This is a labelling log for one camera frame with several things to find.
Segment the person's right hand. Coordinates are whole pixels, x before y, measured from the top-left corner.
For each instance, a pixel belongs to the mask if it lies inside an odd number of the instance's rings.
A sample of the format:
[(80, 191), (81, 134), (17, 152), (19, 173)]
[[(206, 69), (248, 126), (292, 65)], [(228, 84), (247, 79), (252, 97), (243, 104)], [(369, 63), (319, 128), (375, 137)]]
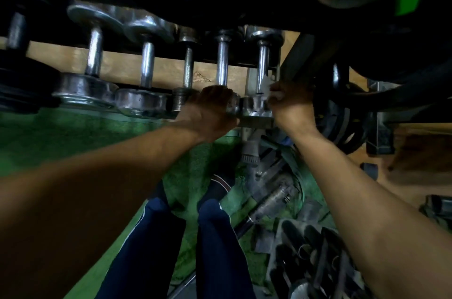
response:
[(313, 100), (311, 102), (278, 101), (268, 102), (276, 125), (292, 140), (319, 136), (315, 124)]

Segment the white cloth piece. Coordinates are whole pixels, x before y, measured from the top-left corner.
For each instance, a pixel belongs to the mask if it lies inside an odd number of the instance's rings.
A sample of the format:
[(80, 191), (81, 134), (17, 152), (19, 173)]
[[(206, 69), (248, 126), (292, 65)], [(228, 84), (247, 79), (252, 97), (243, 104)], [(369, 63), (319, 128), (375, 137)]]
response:
[(262, 77), (262, 80), (260, 80), (260, 83), (258, 85), (257, 93), (261, 94), (263, 96), (269, 96), (270, 94), (270, 86), (273, 84), (273, 81), (271, 77), (268, 77), (267, 75), (264, 75)]

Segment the slim chrome dumbbell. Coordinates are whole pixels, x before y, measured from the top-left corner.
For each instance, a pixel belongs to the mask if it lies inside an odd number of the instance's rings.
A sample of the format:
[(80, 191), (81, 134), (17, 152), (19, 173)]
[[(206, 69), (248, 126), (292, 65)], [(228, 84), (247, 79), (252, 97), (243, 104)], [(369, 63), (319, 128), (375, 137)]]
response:
[[(223, 87), (228, 85), (229, 69), (229, 47), (231, 41), (242, 41), (244, 37), (244, 27), (216, 29), (210, 33), (211, 37), (218, 44), (216, 84)], [(228, 101), (226, 112), (237, 116), (240, 110), (240, 96), (233, 92)]]

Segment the person's left forearm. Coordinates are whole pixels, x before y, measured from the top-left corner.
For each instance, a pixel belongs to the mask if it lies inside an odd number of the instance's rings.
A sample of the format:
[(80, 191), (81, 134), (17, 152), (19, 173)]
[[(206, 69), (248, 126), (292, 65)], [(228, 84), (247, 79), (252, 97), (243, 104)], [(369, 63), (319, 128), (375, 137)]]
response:
[(175, 122), (0, 178), (0, 299), (62, 299), (184, 153), (224, 133)]

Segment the person's right forearm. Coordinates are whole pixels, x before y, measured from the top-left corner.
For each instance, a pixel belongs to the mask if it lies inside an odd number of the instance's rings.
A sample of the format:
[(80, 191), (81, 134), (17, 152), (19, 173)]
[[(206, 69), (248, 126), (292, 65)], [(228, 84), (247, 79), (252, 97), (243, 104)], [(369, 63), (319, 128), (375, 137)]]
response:
[(452, 299), (452, 234), (369, 177), (315, 127), (284, 128), (378, 299)]

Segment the small knurled chrome dumbbell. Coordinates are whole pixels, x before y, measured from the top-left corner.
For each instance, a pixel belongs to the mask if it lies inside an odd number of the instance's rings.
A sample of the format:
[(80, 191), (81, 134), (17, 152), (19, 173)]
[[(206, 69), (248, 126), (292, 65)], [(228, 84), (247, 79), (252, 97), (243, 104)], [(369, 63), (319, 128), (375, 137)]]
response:
[(178, 43), (185, 48), (183, 86), (172, 91), (172, 112), (178, 113), (193, 92), (194, 51), (200, 45), (199, 33), (191, 27), (178, 26)]

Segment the stack of black weight plates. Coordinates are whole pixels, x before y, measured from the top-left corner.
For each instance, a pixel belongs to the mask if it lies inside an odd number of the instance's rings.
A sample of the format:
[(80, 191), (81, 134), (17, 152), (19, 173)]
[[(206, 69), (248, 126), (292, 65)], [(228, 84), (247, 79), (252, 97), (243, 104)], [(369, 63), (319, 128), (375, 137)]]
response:
[(345, 154), (357, 151), (366, 141), (369, 114), (363, 110), (339, 106), (327, 98), (328, 85), (340, 90), (361, 93), (365, 90), (349, 81), (349, 68), (335, 63), (331, 70), (315, 79), (313, 107), (315, 124), (320, 133)]

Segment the person's striped sock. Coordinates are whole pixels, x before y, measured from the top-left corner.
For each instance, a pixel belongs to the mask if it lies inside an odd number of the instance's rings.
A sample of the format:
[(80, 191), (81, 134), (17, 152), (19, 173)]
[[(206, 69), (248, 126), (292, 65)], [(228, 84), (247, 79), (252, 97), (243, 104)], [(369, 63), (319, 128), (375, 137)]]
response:
[(235, 169), (223, 168), (216, 170), (210, 180), (205, 199), (221, 201), (235, 185)]

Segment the black plate stand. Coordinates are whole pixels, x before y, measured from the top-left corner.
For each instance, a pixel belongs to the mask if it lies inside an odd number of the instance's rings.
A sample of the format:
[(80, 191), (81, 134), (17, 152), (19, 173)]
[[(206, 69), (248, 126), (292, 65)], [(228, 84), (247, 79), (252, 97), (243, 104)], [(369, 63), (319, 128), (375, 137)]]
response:
[[(388, 91), (389, 94), (383, 96), (384, 103), (395, 102), (395, 104), (389, 104), (389, 109), (399, 105), (399, 85), (367, 79), (367, 87), (369, 92), (376, 92), (377, 94)], [(380, 111), (370, 113), (366, 153), (372, 158), (382, 155), (393, 155), (395, 153), (393, 129), (387, 126), (383, 113)]]

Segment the wooden rack shelf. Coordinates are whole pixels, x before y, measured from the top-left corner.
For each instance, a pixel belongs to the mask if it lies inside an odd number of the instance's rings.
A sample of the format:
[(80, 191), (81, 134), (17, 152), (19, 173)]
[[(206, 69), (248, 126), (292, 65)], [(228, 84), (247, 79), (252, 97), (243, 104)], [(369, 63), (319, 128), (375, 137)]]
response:
[[(46, 63), (61, 72), (83, 73), (87, 49), (62, 45), (30, 42), (27, 56)], [(138, 55), (103, 52), (101, 78), (122, 84), (139, 85), (141, 78), (141, 53)], [(201, 90), (213, 85), (217, 65), (195, 62), (193, 88)], [(227, 86), (239, 95), (246, 91), (247, 68), (229, 65)], [(184, 60), (155, 58), (152, 85), (172, 90), (184, 84)]]

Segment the short chrome dumbbell bar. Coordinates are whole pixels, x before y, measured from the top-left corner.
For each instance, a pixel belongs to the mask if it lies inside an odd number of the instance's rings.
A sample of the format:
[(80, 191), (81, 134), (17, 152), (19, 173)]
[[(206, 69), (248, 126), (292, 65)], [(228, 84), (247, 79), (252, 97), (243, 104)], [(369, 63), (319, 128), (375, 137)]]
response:
[(251, 210), (247, 221), (257, 224), (265, 218), (276, 218), (286, 209), (289, 203), (295, 202), (296, 199), (304, 199), (304, 192), (300, 184), (297, 182), (280, 182), (274, 191)]

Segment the small black block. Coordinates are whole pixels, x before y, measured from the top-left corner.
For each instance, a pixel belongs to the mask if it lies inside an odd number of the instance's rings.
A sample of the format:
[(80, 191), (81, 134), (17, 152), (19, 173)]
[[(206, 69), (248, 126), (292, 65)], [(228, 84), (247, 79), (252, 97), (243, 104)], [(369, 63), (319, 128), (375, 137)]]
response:
[(377, 181), (379, 176), (379, 168), (377, 164), (363, 162), (359, 166), (370, 178)]

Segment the person's right leg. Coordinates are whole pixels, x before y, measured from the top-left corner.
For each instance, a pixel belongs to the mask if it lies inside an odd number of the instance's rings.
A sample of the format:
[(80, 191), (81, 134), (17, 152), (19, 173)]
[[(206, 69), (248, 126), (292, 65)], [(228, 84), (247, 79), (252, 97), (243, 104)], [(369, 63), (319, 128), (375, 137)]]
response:
[(219, 201), (199, 207), (197, 299), (256, 299), (245, 254)]

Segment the person's leg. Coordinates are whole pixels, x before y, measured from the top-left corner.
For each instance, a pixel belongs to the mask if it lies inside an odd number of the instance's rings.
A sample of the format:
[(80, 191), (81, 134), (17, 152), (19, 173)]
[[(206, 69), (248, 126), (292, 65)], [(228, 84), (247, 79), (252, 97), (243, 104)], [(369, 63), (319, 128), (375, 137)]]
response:
[(94, 299), (166, 299), (185, 228), (160, 181)]
[(199, 207), (197, 299), (256, 299), (245, 254), (219, 201)]

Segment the long steel bar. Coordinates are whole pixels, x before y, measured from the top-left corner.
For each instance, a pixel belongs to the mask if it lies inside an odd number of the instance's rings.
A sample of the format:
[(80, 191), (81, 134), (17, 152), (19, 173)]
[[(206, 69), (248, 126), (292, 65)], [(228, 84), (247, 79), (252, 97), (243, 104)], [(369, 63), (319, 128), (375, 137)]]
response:
[(195, 280), (197, 299), (229, 299), (234, 290), (244, 286), (251, 294), (250, 275), (246, 275), (246, 257), (240, 247), (240, 239), (255, 225), (245, 218), (236, 227), (226, 227), (224, 219), (203, 222), (201, 240), (197, 246), (195, 271), (183, 280), (168, 296), (175, 299)]

